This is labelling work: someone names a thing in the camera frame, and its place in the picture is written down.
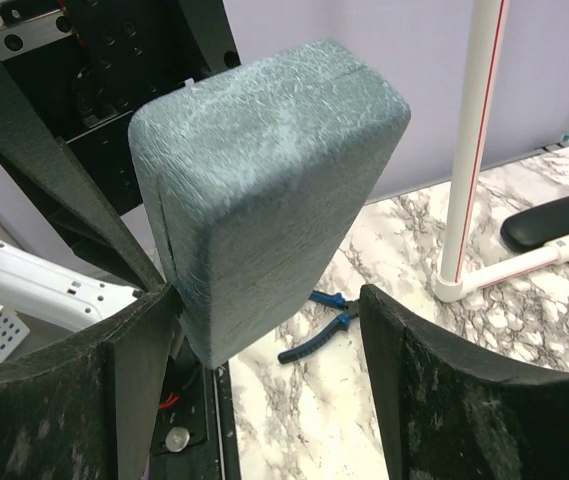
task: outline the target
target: black panel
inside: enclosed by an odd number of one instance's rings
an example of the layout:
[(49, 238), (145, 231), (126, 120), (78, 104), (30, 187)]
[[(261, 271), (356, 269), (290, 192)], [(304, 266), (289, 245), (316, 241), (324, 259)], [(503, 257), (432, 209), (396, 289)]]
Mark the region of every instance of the black panel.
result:
[[(150, 480), (239, 479), (240, 461), (228, 364), (215, 371), (202, 368), (185, 393), (184, 398), (180, 396), (174, 412), (160, 412), (157, 417), (151, 447)], [(191, 442), (180, 453), (170, 453), (163, 445), (163, 438), (173, 426), (188, 427), (191, 431)]]
[[(112, 206), (66, 144), (47, 130), (1, 63), (0, 164), (81, 258), (107, 271), (128, 271), (125, 278), (143, 288), (162, 282)], [(61, 225), (55, 224), (57, 216)], [(77, 249), (87, 242), (95, 248)]]
[(59, 5), (77, 36), (3, 63), (44, 124), (69, 144), (122, 215), (141, 203), (126, 135), (132, 113), (187, 79), (239, 65), (224, 5), (221, 0), (13, 0), (0, 5), (0, 14), (14, 25)]

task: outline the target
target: red stripe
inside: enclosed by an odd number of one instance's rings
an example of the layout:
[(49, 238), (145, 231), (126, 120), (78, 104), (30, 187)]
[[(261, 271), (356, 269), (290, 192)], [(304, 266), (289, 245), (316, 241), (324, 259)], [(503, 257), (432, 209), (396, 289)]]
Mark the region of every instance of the red stripe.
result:
[(460, 274), (462, 271), (462, 260), (464, 257), (464, 243), (466, 242), (466, 233), (471, 223), (471, 208), (473, 199), (473, 189), (475, 187), (475, 179), (478, 174), (478, 164), (480, 163), (480, 146), (484, 136), (484, 120), (486, 119), (486, 110), (488, 108), (488, 96), (491, 91), (491, 84), (493, 82), (493, 67), (495, 66), (495, 57), (497, 56), (497, 44), (500, 35), (500, 26), (502, 25), (502, 14), (504, 12), (505, 0), (500, 2), (500, 13), (497, 18), (497, 28), (495, 29), (495, 38), (493, 39), (493, 53), (491, 54), (491, 66), (488, 71), (488, 82), (486, 83), (486, 91), (484, 92), (484, 105), (482, 107), (482, 120), (480, 122), (480, 134), (477, 137), (477, 145), (475, 147), (475, 161), (473, 162), (473, 176), (471, 177), (471, 186), (468, 191), (468, 201), (466, 202), (466, 215), (464, 217), (464, 230), (462, 230), (462, 240), (460, 242), (459, 255), (457, 257), (457, 269), (455, 270), (455, 282), (460, 281)]
[(491, 283), (487, 283), (486, 285), (481, 285), (477, 287), (478, 290), (483, 288), (492, 287), (493, 285), (497, 285), (498, 283), (505, 282), (506, 280), (510, 280), (511, 278), (519, 277), (520, 275), (526, 275), (527, 273), (534, 272), (539, 270), (540, 268), (548, 267), (549, 265), (553, 265), (557, 260), (552, 260), (550, 262), (542, 263), (541, 265), (537, 265), (535, 267), (528, 268), (526, 270), (522, 270), (521, 272), (514, 273), (513, 275), (509, 275), (508, 277), (500, 278), (499, 280)]

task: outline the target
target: small white device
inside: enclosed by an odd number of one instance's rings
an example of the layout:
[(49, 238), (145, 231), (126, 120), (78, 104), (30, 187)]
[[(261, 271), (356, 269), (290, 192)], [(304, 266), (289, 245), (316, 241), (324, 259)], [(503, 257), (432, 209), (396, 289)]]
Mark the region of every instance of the small white device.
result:
[(0, 240), (0, 305), (77, 332), (135, 302), (133, 287), (95, 280)]

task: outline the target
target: black pad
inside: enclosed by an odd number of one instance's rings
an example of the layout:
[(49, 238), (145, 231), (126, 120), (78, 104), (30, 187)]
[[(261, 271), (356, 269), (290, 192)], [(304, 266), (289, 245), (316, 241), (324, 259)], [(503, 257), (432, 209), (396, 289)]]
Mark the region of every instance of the black pad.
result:
[(529, 252), (569, 235), (569, 197), (530, 208), (507, 218), (502, 239), (515, 252)]

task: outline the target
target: screw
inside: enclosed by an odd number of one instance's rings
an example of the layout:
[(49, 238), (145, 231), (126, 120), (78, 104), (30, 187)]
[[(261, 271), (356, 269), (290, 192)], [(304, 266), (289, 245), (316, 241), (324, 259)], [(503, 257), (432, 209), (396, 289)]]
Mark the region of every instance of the screw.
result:
[(12, 52), (19, 52), (24, 47), (24, 42), (17, 35), (7, 35), (4, 39), (4, 45)]
[(237, 52), (229, 50), (224, 54), (224, 65), (228, 68), (235, 68), (240, 65), (240, 56)]
[(57, 20), (55, 20), (55, 25), (57, 26), (57, 29), (62, 33), (68, 33), (73, 28), (71, 22), (69, 22), (68, 18), (66, 17), (59, 17)]
[(188, 442), (191, 440), (191, 434), (184, 427), (173, 427), (169, 430), (168, 435), (166, 435), (166, 449), (169, 452), (178, 453), (184, 450), (188, 446)]
[(141, 55), (142, 54), (142, 46), (138, 42), (133, 42), (131, 44), (131, 47), (133, 47), (133, 53), (135, 55)]
[(124, 33), (127, 34), (129, 37), (132, 37), (133, 35), (135, 35), (135, 24), (130, 20), (126, 20), (122, 24), (122, 30), (124, 30)]
[(100, 55), (99, 57), (97, 57), (97, 61), (99, 62), (102, 68), (110, 68), (111, 66), (111, 61), (108, 59), (108, 57), (105, 57), (104, 55)]
[(115, 43), (115, 38), (113, 38), (113, 34), (108, 30), (104, 30), (102, 32), (102, 40), (104, 40), (104, 43), (106, 43), (107, 45), (113, 45)]
[(84, 95), (79, 96), (78, 101), (77, 101), (77, 107), (80, 110), (80, 113), (85, 114), (91, 111), (91, 106), (88, 103), (88, 100), (86, 99), (86, 97)]

